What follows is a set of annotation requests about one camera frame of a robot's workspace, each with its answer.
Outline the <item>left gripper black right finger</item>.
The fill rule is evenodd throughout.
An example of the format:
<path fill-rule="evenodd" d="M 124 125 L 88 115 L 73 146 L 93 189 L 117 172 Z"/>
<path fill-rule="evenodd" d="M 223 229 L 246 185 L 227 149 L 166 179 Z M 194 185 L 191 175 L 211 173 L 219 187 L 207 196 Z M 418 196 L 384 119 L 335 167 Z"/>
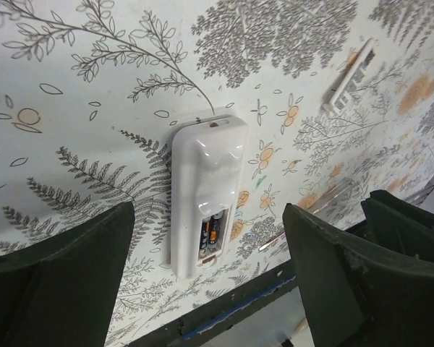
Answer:
<path fill-rule="evenodd" d="M 288 204 L 284 230 L 316 346 L 434 346 L 434 214 L 387 191 L 340 230 Z"/>

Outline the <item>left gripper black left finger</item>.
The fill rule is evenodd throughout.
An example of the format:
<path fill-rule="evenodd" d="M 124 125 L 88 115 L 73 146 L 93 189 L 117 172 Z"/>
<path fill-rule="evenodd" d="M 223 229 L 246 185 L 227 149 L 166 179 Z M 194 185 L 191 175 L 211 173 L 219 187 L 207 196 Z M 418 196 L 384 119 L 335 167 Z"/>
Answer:
<path fill-rule="evenodd" d="M 0 346 L 103 346 L 134 223 L 123 202 L 0 256 Z"/>

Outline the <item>white remote control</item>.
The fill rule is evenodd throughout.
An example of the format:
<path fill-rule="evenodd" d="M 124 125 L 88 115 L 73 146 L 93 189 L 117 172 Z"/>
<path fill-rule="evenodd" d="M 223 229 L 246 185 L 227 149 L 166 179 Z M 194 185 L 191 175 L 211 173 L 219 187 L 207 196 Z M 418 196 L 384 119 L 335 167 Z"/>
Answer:
<path fill-rule="evenodd" d="M 194 278 L 216 266 L 229 237 L 242 180 L 250 127 L 224 116 L 182 127 L 171 149 L 171 269 L 180 279 Z M 204 218 L 224 212 L 216 251 L 199 258 Z"/>

